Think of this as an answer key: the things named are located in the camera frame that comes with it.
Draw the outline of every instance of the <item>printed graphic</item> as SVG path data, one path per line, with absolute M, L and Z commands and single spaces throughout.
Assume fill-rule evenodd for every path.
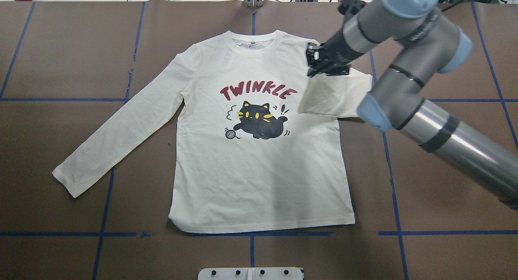
M 232 112 L 232 110 L 234 110 L 234 107 L 236 107 L 236 106 L 237 106 L 237 105 L 233 105 L 232 107 L 230 107 L 230 110 L 229 110 L 229 111 L 227 111 L 227 117 L 226 117 L 226 118 L 227 118 L 228 120 L 231 120 L 231 119 L 229 118 L 229 116 L 230 116 L 230 112 Z
M 285 100 L 287 96 L 297 93 L 297 90 L 288 88 L 286 85 L 276 85 L 274 81 L 241 81 L 235 86 L 226 86 L 220 90 L 220 94 L 225 96 L 225 99 L 231 101 L 231 98 L 237 97 L 246 93 L 263 93 L 271 94 Z
M 234 126 L 234 131 L 242 129 L 242 131 L 252 134 L 254 138 L 262 138 L 263 140 L 280 136 L 284 131 L 284 123 L 288 120 L 286 116 L 275 118 L 270 113 L 269 103 L 254 105 L 244 101 L 243 107 L 237 114 L 239 114 L 238 118 L 241 123 Z M 233 134 L 226 132 L 225 136 L 232 139 L 235 134 L 235 132 Z
M 231 140 L 232 138 L 237 138 L 238 140 L 241 139 L 236 136 L 236 132 L 234 130 L 228 128 L 225 128 L 225 137 L 229 140 Z

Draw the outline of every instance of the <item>light blue joint cap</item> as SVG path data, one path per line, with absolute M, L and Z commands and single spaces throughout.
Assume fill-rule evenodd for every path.
M 441 68 L 438 70 L 439 73 L 445 74 L 449 73 L 452 70 L 455 70 L 458 66 L 463 64 L 471 54 L 471 49 L 473 48 L 473 44 L 468 36 L 462 32 L 462 29 L 459 28 L 459 44 L 457 45 L 457 49 L 455 50 L 455 54 L 453 55 L 452 59 L 444 66 L 444 68 Z
M 359 103 L 357 112 L 361 119 L 381 132 L 387 132 L 387 130 L 392 128 L 390 120 L 387 118 L 385 112 L 383 112 L 383 109 L 381 109 L 376 98 L 374 98 L 370 92 L 368 92 L 361 103 Z
M 430 13 L 439 0 L 381 0 L 381 2 L 396 16 L 417 19 Z

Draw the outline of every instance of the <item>black cat illustration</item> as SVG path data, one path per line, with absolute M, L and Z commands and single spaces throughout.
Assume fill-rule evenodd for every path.
M 241 123 L 234 126 L 234 130 L 243 129 L 244 132 L 253 134 L 254 138 L 276 138 L 284 130 L 283 123 L 288 119 L 285 116 L 275 118 L 270 113 L 270 104 L 263 105 L 250 104 L 248 101 L 243 103 L 238 118 Z

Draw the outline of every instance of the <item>neckline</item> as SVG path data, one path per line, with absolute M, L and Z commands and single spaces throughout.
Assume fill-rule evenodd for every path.
M 227 31 L 224 35 L 224 40 L 227 46 L 233 50 L 234 52 L 238 53 L 239 55 L 244 55 L 247 57 L 259 57 L 266 55 L 267 53 L 271 53 L 274 51 L 277 46 L 279 46 L 281 39 L 284 35 L 283 31 L 275 30 L 272 33 L 263 34 L 263 35 L 243 35 L 243 34 L 237 34 L 233 33 L 232 31 Z M 272 44 L 268 45 L 265 48 L 261 49 L 254 49 L 254 50 L 247 50 L 244 48 L 241 48 L 237 44 L 235 44 L 232 40 L 242 40 L 245 42 L 265 42 L 268 40 L 274 40 Z

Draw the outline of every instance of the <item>shirt hem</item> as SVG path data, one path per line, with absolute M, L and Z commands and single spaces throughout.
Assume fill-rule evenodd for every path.
M 324 114 L 319 112 L 311 112 L 311 111 L 304 111 L 299 112 L 300 114 L 312 114 L 312 115 L 318 115 L 318 116 L 326 116 L 326 117 L 335 117 L 335 118 L 357 118 L 359 117 L 358 114 L 350 114 L 350 115 L 339 115 L 339 114 Z
M 176 225 L 183 232 L 214 234 L 323 227 L 328 225 L 351 225 L 354 223 L 355 215 L 351 213 L 350 215 L 339 218 L 318 219 L 310 221 L 284 221 L 280 223 L 246 223 L 240 225 L 218 225 L 212 227 L 178 225 L 176 223 L 174 223 L 174 225 Z

